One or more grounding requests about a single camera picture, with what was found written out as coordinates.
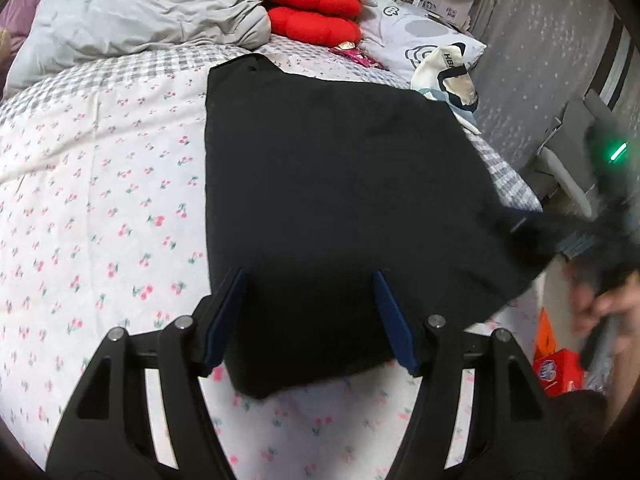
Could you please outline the right hand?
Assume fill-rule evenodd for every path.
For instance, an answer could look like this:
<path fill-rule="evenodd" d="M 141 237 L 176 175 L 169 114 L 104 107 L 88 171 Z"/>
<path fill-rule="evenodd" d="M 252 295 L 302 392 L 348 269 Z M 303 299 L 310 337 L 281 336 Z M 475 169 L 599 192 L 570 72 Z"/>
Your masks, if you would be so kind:
<path fill-rule="evenodd" d="M 565 267 L 570 282 L 570 308 L 574 334 L 588 336 L 606 316 L 620 317 L 614 354 L 623 353 L 639 337 L 639 273 L 630 274 L 623 285 L 597 295 L 587 283 L 578 280 L 573 263 Z"/>

